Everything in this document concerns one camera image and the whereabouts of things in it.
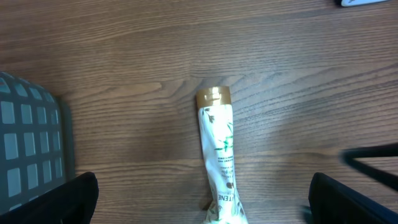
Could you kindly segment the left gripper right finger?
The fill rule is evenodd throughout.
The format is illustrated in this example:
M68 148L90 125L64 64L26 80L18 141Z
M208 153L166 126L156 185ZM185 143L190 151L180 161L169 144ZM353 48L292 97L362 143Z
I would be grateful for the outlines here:
M397 213L317 172L308 193L312 223L397 224Z

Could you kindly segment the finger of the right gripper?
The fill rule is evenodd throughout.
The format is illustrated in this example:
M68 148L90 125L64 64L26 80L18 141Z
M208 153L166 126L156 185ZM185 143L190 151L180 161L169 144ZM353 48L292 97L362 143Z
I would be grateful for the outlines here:
M397 191L397 176L383 170L376 169L362 162L358 158L396 157L397 143L381 146L358 147L345 149L341 152L341 159L350 167Z

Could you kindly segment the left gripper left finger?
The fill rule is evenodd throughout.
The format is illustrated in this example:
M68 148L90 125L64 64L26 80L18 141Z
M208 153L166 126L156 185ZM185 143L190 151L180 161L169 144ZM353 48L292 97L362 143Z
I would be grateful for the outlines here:
M1 215L1 223L89 223L99 196L94 173L86 172Z

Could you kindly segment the white tube with gold cap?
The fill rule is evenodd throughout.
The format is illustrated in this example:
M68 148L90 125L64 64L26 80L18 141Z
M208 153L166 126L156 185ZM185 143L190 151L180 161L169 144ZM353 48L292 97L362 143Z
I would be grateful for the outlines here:
M203 223L248 224L234 168L234 126L227 86L197 92L201 148L212 194Z

